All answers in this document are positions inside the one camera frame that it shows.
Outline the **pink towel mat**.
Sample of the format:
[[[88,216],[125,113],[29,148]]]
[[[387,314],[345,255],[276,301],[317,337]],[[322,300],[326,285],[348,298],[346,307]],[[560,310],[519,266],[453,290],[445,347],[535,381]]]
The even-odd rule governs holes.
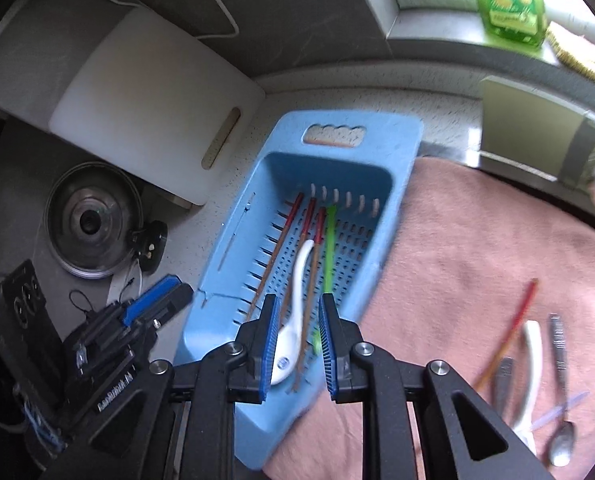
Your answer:
[[[529,317],[562,318],[569,389],[584,393],[571,419],[577,439],[558,479],[595,464],[595,230],[483,172],[416,161],[403,221],[360,323],[396,359],[447,361],[468,382],[497,351],[531,281]]]

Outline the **engraved metal spoon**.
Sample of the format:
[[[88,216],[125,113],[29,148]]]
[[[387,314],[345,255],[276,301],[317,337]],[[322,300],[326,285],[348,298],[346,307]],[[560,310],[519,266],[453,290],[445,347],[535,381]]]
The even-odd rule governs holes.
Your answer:
[[[558,399],[561,403],[561,415],[557,430],[548,446],[548,458],[551,466],[565,467],[573,457],[576,427],[569,419],[569,372],[567,371],[567,338],[564,324],[559,314],[549,315],[550,337],[555,359],[555,380],[558,385]]]

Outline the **white cutting board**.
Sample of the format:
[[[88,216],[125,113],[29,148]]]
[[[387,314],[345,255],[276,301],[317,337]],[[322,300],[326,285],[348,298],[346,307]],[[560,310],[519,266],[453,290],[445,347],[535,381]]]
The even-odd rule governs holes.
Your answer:
[[[156,13],[130,11],[81,67],[52,133],[204,205],[265,92]]]

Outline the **yellow sponge cloth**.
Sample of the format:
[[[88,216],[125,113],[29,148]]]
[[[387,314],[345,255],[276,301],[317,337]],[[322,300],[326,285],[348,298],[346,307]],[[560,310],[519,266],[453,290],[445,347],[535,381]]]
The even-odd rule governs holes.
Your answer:
[[[546,39],[555,57],[571,70],[595,82],[595,45],[583,36],[569,32],[561,25],[551,22],[546,30]]]

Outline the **white ceramic soup spoon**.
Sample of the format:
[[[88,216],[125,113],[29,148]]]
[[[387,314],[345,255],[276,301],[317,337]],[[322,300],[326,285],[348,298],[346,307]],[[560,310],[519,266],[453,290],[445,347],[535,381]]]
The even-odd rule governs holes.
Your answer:
[[[540,324],[528,320],[523,325],[523,335],[529,352],[529,370],[527,371],[525,391],[512,424],[512,430],[517,437],[534,454],[537,454],[536,443],[533,435],[533,411],[543,377],[544,348],[541,339]]]

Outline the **clear plastic spoon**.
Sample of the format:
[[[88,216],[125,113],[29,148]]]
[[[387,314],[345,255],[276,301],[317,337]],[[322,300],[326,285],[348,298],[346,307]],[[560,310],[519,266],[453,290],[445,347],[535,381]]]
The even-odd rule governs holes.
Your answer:
[[[571,396],[567,399],[567,407],[570,410],[573,410],[573,408],[576,408],[579,404],[583,403],[589,397],[589,395],[589,391],[576,393],[574,396]],[[563,412],[563,404],[555,406],[554,408],[547,411],[545,414],[542,414],[533,421],[532,430],[537,431],[540,430],[540,428],[549,425],[553,420],[559,418],[563,414]]]

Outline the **steel fork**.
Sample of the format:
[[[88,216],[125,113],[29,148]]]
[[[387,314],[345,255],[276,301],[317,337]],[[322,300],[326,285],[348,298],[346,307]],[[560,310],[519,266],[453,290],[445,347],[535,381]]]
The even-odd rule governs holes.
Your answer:
[[[493,380],[493,408],[503,416],[510,399],[514,359],[504,356],[495,371]]]

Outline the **dark curved red chopstick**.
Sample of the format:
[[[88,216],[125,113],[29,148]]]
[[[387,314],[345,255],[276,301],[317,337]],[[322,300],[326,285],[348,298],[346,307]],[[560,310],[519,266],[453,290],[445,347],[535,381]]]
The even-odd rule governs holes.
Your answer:
[[[527,312],[529,312],[529,308],[532,307],[532,303],[534,302],[538,289],[539,279],[533,278],[532,281],[530,281],[526,287],[526,291],[523,295],[521,304],[519,305],[518,312],[515,313],[509,328],[503,335],[503,339],[501,339],[501,343],[499,344],[495,353],[487,363],[483,372],[480,374],[479,377],[477,377],[476,381],[474,382],[473,388],[476,391],[481,390],[486,385],[486,382],[488,382],[489,378],[491,378],[491,375],[494,374],[501,358],[509,349],[510,344],[513,343],[514,338],[518,335],[519,329],[522,323],[524,322]]]

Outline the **green plastic spoon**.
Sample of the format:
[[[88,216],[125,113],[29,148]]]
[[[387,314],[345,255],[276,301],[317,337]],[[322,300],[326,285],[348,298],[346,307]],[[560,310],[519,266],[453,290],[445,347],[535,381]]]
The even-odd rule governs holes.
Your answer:
[[[322,274],[322,292],[332,294],[333,292],[333,268],[334,268],[334,247],[335,247],[335,215],[337,207],[321,207],[318,211],[316,228],[316,244],[325,244],[325,264]]]

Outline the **green dish soap bottle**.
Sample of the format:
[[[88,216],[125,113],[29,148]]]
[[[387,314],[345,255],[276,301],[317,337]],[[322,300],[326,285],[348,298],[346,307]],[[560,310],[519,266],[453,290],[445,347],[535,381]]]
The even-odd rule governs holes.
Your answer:
[[[491,34],[538,49],[547,18],[544,0],[476,0],[485,29]]]

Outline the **blue plastic drain basket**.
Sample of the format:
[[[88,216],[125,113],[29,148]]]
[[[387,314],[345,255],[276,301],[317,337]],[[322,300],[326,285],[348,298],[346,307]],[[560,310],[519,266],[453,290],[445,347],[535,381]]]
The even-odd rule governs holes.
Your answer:
[[[257,318],[267,295],[302,330],[301,355],[276,357],[259,405],[235,411],[236,458],[258,470],[325,383],[318,302],[358,321],[398,223],[423,126],[408,115],[299,110],[272,129],[215,244],[176,354],[202,359]]]

